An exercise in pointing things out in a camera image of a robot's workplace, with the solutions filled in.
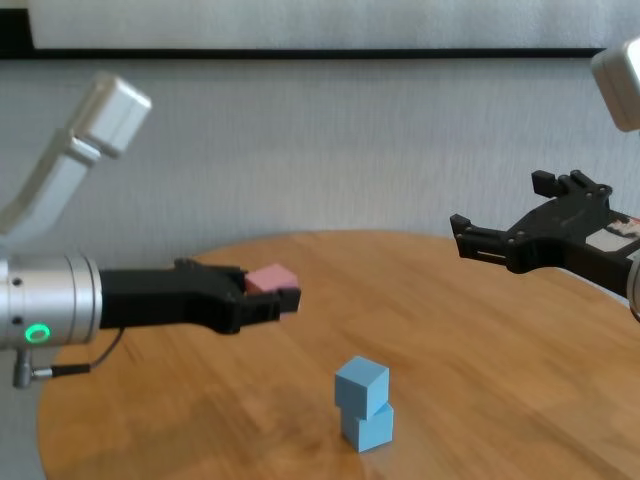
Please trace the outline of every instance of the wooden table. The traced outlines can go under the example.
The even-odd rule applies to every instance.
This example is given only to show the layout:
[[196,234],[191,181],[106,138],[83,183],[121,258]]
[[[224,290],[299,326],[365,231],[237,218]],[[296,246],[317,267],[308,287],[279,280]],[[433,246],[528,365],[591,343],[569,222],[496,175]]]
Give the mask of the wooden table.
[[[49,480],[640,478],[640,325],[561,271],[517,276],[448,239],[298,234],[198,257],[299,274],[301,312],[237,336],[132,329],[89,376],[50,381]],[[113,338],[65,348],[95,358]],[[394,441],[342,439],[333,375],[390,367]]]

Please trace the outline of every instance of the white wall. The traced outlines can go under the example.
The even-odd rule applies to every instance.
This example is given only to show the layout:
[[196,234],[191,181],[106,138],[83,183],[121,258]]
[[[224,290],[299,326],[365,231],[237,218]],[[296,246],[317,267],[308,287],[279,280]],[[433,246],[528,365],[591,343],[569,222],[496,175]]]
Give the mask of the white wall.
[[4,63],[0,204],[99,68],[155,110],[24,251],[152,265],[281,231],[449,235],[454,212],[506,227],[542,201],[540,168],[583,169],[640,210],[640,139],[614,128],[586,60]]

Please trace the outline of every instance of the white robot arm segment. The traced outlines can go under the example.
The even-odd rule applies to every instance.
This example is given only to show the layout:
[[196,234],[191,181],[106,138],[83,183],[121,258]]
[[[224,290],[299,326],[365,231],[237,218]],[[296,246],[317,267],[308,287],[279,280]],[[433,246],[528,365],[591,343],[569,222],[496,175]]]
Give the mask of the white robot arm segment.
[[64,129],[56,132],[18,196],[0,212],[0,247],[53,226],[89,169],[120,156],[151,110],[123,80],[101,73]]

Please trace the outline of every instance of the stacked blue cubes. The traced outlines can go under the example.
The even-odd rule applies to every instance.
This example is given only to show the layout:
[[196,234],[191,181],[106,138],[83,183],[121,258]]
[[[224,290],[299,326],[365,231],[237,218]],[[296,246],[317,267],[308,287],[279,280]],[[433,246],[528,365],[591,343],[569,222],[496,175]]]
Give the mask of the stacked blue cubes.
[[335,404],[342,434],[358,452],[393,439],[393,408],[389,403],[389,368],[354,357],[335,376]]

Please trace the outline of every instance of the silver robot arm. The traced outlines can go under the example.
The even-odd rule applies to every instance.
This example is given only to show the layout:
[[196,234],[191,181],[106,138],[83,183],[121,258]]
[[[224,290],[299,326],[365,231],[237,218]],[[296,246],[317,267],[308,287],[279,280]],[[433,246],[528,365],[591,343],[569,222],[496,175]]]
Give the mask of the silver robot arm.
[[[615,126],[640,130],[640,37],[595,55],[591,70]],[[626,297],[640,321],[640,218],[612,210],[613,189],[580,170],[558,178],[539,170],[531,177],[534,192],[550,200],[508,230],[450,218],[460,257],[517,274],[563,268]]]
[[94,338],[102,292],[99,271],[88,258],[12,256],[10,249],[51,228],[89,170],[124,153],[150,109],[146,95],[114,75],[98,74],[20,193],[0,212],[0,350],[18,352],[16,387],[53,374],[31,367],[30,349]]
[[116,76],[98,74],[22,191],[0,212],[0,246],[11,247],[51,228],[89,170],[104,157],[124,153],[150,109],[143,93]]
[[[248,294],[239,267],[179,259],[167,270],[99,270],[85,257],[9,255],[11,246],[55,223],[91,167],[124,153],[150,109],[151,101],[122,79],[98,75],[18,197],[0,212],[0,350],[17,351],[17,388],[89,373],[125,328],[191,323],[228,335],[298,309],[300,289]],[[118,334],[94,362],[32,366],[33,348],[88,343],[98,329]]]

